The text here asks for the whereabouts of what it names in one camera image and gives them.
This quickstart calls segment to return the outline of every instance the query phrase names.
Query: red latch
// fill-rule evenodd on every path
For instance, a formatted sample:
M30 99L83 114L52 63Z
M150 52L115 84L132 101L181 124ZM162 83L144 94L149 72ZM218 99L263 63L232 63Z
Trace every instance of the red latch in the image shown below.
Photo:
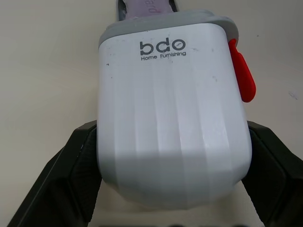
M249 103L256 95L256 84L242 54L237 51L236 43L237 40L232 39L229 41L228 45L231 51L232 63L235 69L242 101Z

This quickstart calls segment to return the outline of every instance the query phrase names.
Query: white surface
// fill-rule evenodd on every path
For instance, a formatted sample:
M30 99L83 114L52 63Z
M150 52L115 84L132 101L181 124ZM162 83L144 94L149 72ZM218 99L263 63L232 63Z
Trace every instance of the white surface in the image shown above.
M249 120L270 127L303 158L301 0L179 0L232 18L238 48L257 84ZM97 118L98 39L114 22L113 0L4 0L0 3L0 225L5 226L46 162L72 131ZM260 227L243 186L189 211L132 205L102 185L91 227L100 224L246 223Z
M101 44L99 59L103 180L128 200L162 209L230 193L248 172L251 141L224 29L120 35Z

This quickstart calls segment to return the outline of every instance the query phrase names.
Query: white plastic device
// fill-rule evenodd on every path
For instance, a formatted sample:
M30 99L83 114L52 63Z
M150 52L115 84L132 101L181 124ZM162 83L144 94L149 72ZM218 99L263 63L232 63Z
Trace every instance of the white plastic device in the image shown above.
M251 141L224 29L205 23L99 47L98 164L125 198L187 209L232 191Z

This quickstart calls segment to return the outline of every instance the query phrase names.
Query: table surface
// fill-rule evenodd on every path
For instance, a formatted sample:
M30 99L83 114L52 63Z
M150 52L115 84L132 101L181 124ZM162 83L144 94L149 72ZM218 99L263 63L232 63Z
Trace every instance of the table surface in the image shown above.
M303 158L301 0L178 0L238 26L238 49L257 85L247 118L271 128ZM98 39L116 19L114 0L4 0L0 3L0 225L10 221L46 162L78 126L97 118ZM243 185L208 206L156 211L102 184L90 227L260 222Z

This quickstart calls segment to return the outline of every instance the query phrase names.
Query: gray cap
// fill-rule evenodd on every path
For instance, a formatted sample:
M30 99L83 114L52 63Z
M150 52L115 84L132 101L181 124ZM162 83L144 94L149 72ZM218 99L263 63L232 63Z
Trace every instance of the gray cap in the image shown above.
M113 23L107 27L106 31L100 37L98 47L100 47L105 40L119 35L201 23L219 25L225 30L228 41L236 39L238 43L239 31L236 24L231 19L228 17L216 16L208 10L198 9L150 17L140 17Z

